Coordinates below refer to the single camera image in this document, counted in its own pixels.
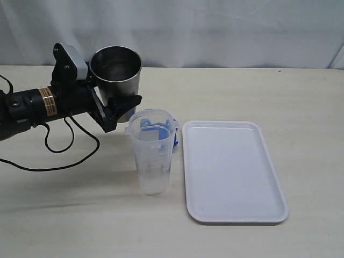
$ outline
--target metal cup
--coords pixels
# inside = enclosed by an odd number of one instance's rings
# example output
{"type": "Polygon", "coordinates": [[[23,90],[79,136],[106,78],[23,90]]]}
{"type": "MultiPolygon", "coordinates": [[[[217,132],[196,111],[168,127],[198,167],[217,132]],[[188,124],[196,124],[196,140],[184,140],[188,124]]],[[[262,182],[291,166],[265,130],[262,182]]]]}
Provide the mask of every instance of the metal cup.
{"type": "MultiPolygon", "coordinates": [[[[109,46],[98,50],[90,61],[90,70],[96,79],[104,105],[113,96],[128,97],[139,91],[142,61],[127,47],[109,46]]],[[[119,123],[129,121],[135,108],[119,118],[119,123]]]]}

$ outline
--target clear plastic container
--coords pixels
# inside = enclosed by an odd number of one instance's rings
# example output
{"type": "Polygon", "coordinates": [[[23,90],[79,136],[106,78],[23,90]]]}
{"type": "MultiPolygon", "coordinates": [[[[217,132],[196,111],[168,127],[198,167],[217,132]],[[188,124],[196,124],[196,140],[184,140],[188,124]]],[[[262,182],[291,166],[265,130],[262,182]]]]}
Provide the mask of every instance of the clear plastic container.
{"type": "Polygon", "coordinates": [[[170,179],[178,122],[165,110],[146,109],[129,120],[140,189],[147,195],[164,192],[170,179]]]}

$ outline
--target plastic tray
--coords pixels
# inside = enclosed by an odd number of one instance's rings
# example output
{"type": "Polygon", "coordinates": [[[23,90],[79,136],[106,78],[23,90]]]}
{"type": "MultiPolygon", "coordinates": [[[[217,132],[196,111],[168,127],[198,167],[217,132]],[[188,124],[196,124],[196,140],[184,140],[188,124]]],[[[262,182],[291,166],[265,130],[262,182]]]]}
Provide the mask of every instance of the plastic tray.
{"type": "Polygon", "coordinates": [[[183,126],[190,215],[203,223],[277,224],[289,213],[261,130],[245,121],[183,126]]]}

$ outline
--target table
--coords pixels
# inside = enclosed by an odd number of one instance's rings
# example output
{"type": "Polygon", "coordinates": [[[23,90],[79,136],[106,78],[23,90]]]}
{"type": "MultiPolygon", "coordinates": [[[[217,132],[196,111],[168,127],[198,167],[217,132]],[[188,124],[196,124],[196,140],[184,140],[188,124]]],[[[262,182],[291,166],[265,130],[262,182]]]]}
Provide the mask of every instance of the table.
{"type": "MultiPolygon", "coordinates": [[[[45,87],[52,67],[0,66],[15,91],[45,87]]],[[[138,110],[188,120],[247,120],[260,126],[290,207],[277,226],[203,226],[185,207],[183,150],[173,154],[171,186],[138,188],[126,124],[103,133],[78,167],[31,173],[0,164],[1,257],[343,257],[344,71],[321,69],[144,68],[138,110]]],[[[1,89],[6,83],[0,82],[1,89]]],[[[63,121],[49,143],[68,145],[63,121]]],[[[0,156],[43,168],[72,163],[95,143],[78,129],[72,150],[51,154],[44,127],[2,141],[0,156]]]]}

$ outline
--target white curtain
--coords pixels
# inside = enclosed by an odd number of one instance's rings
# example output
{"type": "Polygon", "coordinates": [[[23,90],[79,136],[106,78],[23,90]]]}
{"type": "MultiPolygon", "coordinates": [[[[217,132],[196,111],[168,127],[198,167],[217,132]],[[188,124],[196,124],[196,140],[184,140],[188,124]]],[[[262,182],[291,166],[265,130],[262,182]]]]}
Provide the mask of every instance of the white curtain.
{"type": "Polygon", "coordinates": [[[136,50],[145,66],[344,68],[343,0],[0,0],[0,64],[136,50]]]}

